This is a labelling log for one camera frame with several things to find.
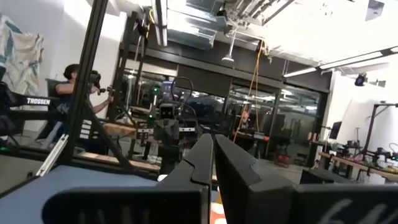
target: ceiling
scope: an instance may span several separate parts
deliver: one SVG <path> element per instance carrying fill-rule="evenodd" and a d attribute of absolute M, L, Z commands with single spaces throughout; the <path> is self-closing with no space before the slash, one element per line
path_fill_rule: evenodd
<path fill-rule="evenodd" d="M 183 0 L 169 0 L 169 4 L 177 1 Z M 257 13 L 256 18 L 251 17 L 260 11 L 256 10 L 256 6 L 260 5 L 258 3 L 264 6 L 270 1 L 273 3 L 264 12 Z M 398 21 L 398 0 L 377 1 L 384 4 L 382 10 L 380 7 L 369 8 L 369 0 L 243 0 L 246 5 L 252 2 L 243 19 L 239 19 L 236 10 L 239 0 L 226 0 L 225 9 L 228 24 L 237 26 L 238 33 L 245 34 L 240 35 L 235 45 L 255 49 L 258 41 L 255 38 L 264 38 L 271 56 L 316 66 L 398 45 L 398 32 L 393 29 L 393 22 Z M 151 1 L 111 2 L 120 11 L 131 12 L 149 7 Z M 285 5 L 288 6 L 273 16 Z M 369 20 L 369 15 L 376 18 Z M 223 42 L 231 41 L 220 32 L 215 38 Z"/>

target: floor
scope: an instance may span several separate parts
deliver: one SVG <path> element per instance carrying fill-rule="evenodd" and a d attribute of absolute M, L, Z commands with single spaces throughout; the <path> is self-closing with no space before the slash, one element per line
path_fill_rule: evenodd
<path fill-rule="evenodd" d="M 15 139 L 18 141 L 19 144 L 28 144 L 33 146 L 33 140 L 31 136 L 35 136 L 35 133 L 25 132 L 24 136 L 15 136 Z M 125 138 L 120 140 L 120 144 L 122 147 L 123 154 L 127 154 L 129 150 L 129 139 Z M 135 151 L 143 153 L 144 148 L 140 147 L 139 143 L 136 143 Z M 150 154 L 156 155 L 157 154 L 157 147 L 154 145 L 151 150 Z M 150 162 L 160 162 L 161 158 L 157 156 L 149 156 Z M 270 166 L 279 172 L 281 175 L 285 176 L 286 178 L 290 179 L 291 181 L 299 184 L 303 167 L 290 165 L 288 169 L 275 166 L 270 161 L 267 161 Z M 10 187 L 22 182 L 29 172 L 35 173 L 39 167 L 41 166 L 41 162 L 38 161 L 30 161 L 27 159 L 19 159 L 14 157 L 7 157 L 7 156 L 0 156 L 0 192 L 3 192 Z"/>

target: hanging cable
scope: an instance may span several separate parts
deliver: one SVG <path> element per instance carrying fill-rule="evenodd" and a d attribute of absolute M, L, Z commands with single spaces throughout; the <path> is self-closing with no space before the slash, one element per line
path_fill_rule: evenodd
<path fill-rule="evenodd" d="M 261 57 L 261 50 L 257 53 L 257 61 L 256 61 L 256 66 L 254 67 L 254 72 L 253 72 L 253 76 L 251 78 L 251 83 L 250 83 L 250 87 L 249 87 L 249 93 L 248 93 L 248 98 L 250 98 L 251 96 L 251 90 L 253 88 L 253 82 L 254 79 L 256 78 L 256 75 L 258 75 L 258 68 L 259 68 L 259 62 L 260 62 L 260 57 Z M 246 103 L 243 107 L 242 107 L 242 112 L 241 112 L 241 119 L 239 120 L 239 124 L 238 124 L 238 129 L 239 127 L 242 125 L 242 120 L 243 120 L 243 113 L 247 110 L 248 104 Z M 257 117 L 257 131 L 259 131 L 259 125 L 258 125 L 258 114 L 257 114 L 257 110 L 256 110 L 256 117 Z M 238 132 L 236 131 L 234 134 L 234 139 L 233 142 L 235 142 L 236 140 L 236 136 L 238 135 Z"/>

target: blue surface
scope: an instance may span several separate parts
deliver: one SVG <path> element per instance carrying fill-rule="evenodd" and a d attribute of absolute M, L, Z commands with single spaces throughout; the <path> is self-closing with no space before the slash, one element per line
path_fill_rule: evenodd
<path fill-rule="evenodd" d="M 0 200 L 1 224 L 42 224 L 44 203 L 56 193 L 75 187 L 151 187 L 156 181 L 135 175 L 119 175 L 60 166 Z M 215 201 L 216 192 L 211 200 Z"/>

